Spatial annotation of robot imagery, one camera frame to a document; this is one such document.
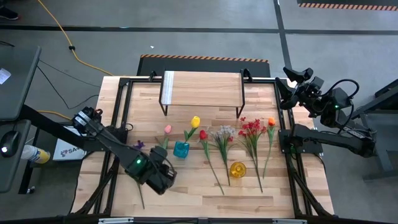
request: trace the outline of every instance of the gray floor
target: gray floor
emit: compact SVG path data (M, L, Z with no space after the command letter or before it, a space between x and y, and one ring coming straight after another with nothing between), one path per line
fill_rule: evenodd
M273 0L43 2L65 26L278 28ZM279 2L286 29L398 29L395 22L398 12L309 9L299 8L294 0ZM22 19L14 24L55 24L35 0L11 1L9 7L22 14ZM68 35L81 59L116 75L134 75L141 54L170 54L266 58L270 60L272 76L284 76L279 34L68 32ZM43 49L43 61L86 82L101 84L104 74L76 62L61 32L0 30L0 40L18 46L39 45ZM312 67L315 75L325 80L325 90L341 78L357 80L361 89L354 98L356 107L372 100L375 91L398 77L396 35L287 35L287 46L294 69ZM98 93L98 88L76 82L42 63L39 66L70 106ZM349 84L341 86L347 92L353 90ZM87 105L94 106L95 101L90 100ZM37 110L59 111L67 116L73 116L79 110L67 110L40 72L35 74L27 104ZM393 122L396 120L394 116L372 117L371 120L380 133L394 133L397 125ZM326 129L318 119L315 124L319 129ZM396 145L392 138L381 141L388 142L390 147ZM323 148L337 215L384 222L398 220L397 179L365 183L363 175L378 171L375 159L363 159L337 147ZM22 169L16 182L21 179L21 174ZM78 167L73 166L37 172L33 180L37 186L34 195L16 195L16 189L0 195L0 220L67 214L77 175Z

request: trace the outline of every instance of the computer mouse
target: computer mouse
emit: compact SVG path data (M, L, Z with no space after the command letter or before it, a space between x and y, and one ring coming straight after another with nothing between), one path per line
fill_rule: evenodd
M0 151L3 157L11 157L18 150L19 133L17 131L9 131L4 134L0 140Z

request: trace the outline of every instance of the spray can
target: spray can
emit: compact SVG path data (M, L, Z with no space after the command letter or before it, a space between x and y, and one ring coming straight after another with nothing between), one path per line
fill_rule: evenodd
M24 146L24 150L21 155L21 159L27 159L38 164L46 163L50 157L51 153L30 145Z

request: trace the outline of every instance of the yellow cable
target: yellow cable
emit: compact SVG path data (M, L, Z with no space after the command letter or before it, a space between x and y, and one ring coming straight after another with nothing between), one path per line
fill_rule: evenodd
M57 25L59 26L59 28L61 29L61 31L62 31L63 34L65 35L65 37L67 38L67 40L68 40L68 42L69 42L69 46L73 46L73 44L72 44L72 42L70 41L70 39L69 39L67 33L62 29L62 26L60 25L60 23L58 22L58 20L51 14L51 12L47 9L47 7L45 7L45 5L42 3L41 0L37 0L37 1L43 6L43 8L48 12L48 14L50 14L50 16L51 16L51 17L54 19L54 21L57 23ZM89 66L90 68L97 69L97 70L99 70L99 71L101 71L101 72L103 72L103 73L105 73L105 74L114 76L112 73L110 73L110 72L108 72L108 71L106 71L106 70L103 70L102 68L98 68L98 67L96 67L96 66L94 66L94 65L90 65L90 64L88 64L88 63L86 63L86 62L80 60L80 59L77 57L77 54L76 54L75 50L72 49L71 51L73 52L73 55L75 56L76 60L77 60L78 62L82 63L83 65Z
M67 117L67 116L65 116L65 115L63 115L63 114L60 114L60 113L58 113L58 112L55 112L55 111L37 111L37 112L39 112L39 113L55 114L55 115L57 115L57 116L60 116L61 118L65 118L65 119L71 120L69 117Z

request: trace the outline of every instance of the blue glass cup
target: blue glass cup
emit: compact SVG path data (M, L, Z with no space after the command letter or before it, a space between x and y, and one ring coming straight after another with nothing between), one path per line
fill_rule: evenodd
M173 155L185 159L189 152L189 143L177 141L175 142Z

